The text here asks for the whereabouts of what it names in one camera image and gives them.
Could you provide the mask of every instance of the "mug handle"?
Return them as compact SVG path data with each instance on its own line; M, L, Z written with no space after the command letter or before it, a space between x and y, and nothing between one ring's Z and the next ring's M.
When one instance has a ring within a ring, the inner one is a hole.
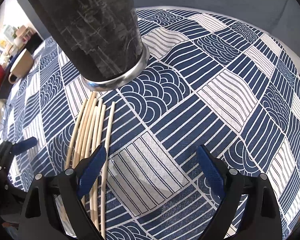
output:
M15 81L12 81L12 80L11 80L12 76L15 76L15 75L14 75L14 74L12 74L12 73L10 73L8 80L9 80L10 84L12 84L12 85L13 85L13 84L15 84L15 83L17 83L17 82L18 82L19 78L16 78L16 80L15 80Z

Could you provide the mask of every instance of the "silver bolt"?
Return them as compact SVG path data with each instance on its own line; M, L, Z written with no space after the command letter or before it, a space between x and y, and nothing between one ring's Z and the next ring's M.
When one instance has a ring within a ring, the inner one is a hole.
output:
M65 173L66 175L71 175L73 173L73 169L67 169Z
M264 173L261 173L261 174L260 174L260 178L261 178L261 179L264 179L264 180L268 179L267 175L264 174Z
M38 173L34 178L35 178L35 179L41 179L41 178L42 178L42 174L41 174L41 173Z
M237 175L238 171L236 169L229 169L230 174Z

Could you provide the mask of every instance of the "beige mug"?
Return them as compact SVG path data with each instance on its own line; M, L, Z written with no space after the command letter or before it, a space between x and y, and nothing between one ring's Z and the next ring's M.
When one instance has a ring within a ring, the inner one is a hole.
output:
M33 58L27 49L24 49L17 57L10 69L9 82L11 84L17 83L20 78L23 78L32 68Z

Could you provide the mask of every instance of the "bundle of chopsticks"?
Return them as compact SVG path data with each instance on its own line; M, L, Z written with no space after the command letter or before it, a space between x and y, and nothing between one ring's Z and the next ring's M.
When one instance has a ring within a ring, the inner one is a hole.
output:
M106 105L103 105L102 98L99 98L97 106L96 92L92 92L89 99L85 99L82 103L80 112L74 125L69 149L66 156L65 169L70 166L71 155L72 168L75 168L80 160L88 158L91 153L100 145L103 122L106 113ZM101 176L101 235L106 239L105 225L105 204L106 204L106 176L107 176L107 158L110 145L111 126L114 115L115 102L112 102L110 114L108 118L108 126L106 131L105 148L107 152L106 162L102 167ZM85 206L85 197L82 198L83 206ZM95 227L99 230L98 218L98 178L90 191L90 216Z

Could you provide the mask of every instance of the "table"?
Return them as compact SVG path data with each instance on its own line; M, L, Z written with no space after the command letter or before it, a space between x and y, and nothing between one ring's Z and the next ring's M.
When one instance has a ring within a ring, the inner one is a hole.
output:
M269 177L283 236L300 214L300 78L282 45L257 28L213 13L138 10L148 67L100 93L116 111L109 149L107 239L196 239L220 199L196 159L210 152L244 175ZM90 91L49 38L12 88L3 138L38 145L15 159L14 185L63 170L76 116ZM243 195L228 234L238 227Z

